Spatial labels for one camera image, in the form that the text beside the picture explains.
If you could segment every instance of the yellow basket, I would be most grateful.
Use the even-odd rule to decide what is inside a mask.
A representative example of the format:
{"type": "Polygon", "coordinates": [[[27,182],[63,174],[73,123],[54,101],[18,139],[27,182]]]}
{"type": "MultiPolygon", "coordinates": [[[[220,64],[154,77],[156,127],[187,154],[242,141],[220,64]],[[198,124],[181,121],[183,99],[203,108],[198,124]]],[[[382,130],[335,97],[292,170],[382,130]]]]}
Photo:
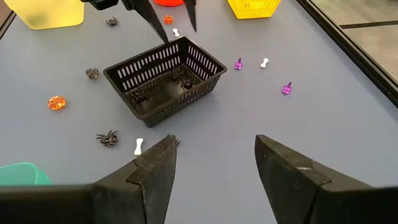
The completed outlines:
{"type": "Polygon", "coordinates": [[[271,17],[280,0],[228,0],[238,19],[271,17]]]}

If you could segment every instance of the teal container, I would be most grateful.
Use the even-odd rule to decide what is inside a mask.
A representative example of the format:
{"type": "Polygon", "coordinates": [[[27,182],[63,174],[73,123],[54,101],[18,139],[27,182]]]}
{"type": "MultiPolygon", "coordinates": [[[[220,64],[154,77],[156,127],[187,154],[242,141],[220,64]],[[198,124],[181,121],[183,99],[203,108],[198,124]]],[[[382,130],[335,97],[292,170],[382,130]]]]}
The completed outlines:
{"type": "Polygon", "coordinates": [[[0,185],[53,185],[48,175],[30,162],[0,167],[0,185]]]}

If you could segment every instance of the white bone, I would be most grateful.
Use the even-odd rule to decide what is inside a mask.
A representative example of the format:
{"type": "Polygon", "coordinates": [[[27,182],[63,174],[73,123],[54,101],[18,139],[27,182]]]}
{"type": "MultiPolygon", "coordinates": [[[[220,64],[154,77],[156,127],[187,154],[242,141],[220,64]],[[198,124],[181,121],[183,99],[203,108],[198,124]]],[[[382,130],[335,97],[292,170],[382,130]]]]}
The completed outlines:
{"type": "Polygon", "coordinates": [[[260,65],[260,67],[266,68],[268,62],[269,62],[268,58],[264,58],[264,62],[260,65]]]}
{"type": "Polygon", "coordinates": [[[139,156],[141,155],[141,144],[144,142],[144,139],[139,138],[137,139],[137,147],[136,150],[134,151],[134,155],[139,156]]]}
{"type": "Polygon", "coordinates": [[[178,30],[176,28],[173,29],[175,37],[180,37],[180,34],[178,33],[178,30]]]}

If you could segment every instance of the table surface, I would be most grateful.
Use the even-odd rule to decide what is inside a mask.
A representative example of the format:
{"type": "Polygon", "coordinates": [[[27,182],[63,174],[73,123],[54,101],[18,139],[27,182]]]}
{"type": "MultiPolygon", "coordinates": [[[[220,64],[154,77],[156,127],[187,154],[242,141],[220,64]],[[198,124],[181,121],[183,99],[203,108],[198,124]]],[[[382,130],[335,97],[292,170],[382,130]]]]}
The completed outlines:
{"type": "Polygon", "coordinates": [[[89,183],[133,159],[136,138],[147,149],[175,134],[182,143],[166,223],[275,223],[257,134],[373,186],[398,184],[397,109],[296,1],[283,0],[270,19],[239,21],[226,1],[199,0],[197,33],[183,6],[155,10],[174,16],[170,39],[176,27],[229,68],[214,91],[147,128],[103,75],[85,76],[161,44],[136,12],[86,5],[82,25],[40,31],[16,18],[0,41],[0,166],[33,162],[56,184],[89,183]],[[105,24],[111,16],[119,26],[105,24]],[[47,108],[53,95],[66,97],[64,110],[47,108]],[[121,141],[107,149],[95,135],[110,129],[121,141]]]}

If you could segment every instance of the purple gem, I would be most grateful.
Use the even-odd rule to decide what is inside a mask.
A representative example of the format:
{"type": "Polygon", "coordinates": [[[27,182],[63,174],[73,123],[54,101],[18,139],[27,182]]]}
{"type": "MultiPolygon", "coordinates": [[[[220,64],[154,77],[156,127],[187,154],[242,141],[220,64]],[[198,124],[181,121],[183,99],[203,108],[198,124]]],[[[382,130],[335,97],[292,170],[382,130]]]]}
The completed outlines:
{"type": "Polygon", "coordinates": [[[282,93],[284,95],[289,95],[291,91],[292,91],[292,82],[290,82],[289,84],[287,84],[282,88],[282,93]]]}
{"type": "Polygon", "coordinates": [[[243,67],[242,60],[239,58],[239,60],[235,63],[235,69],[240,70],[243,67]]]}

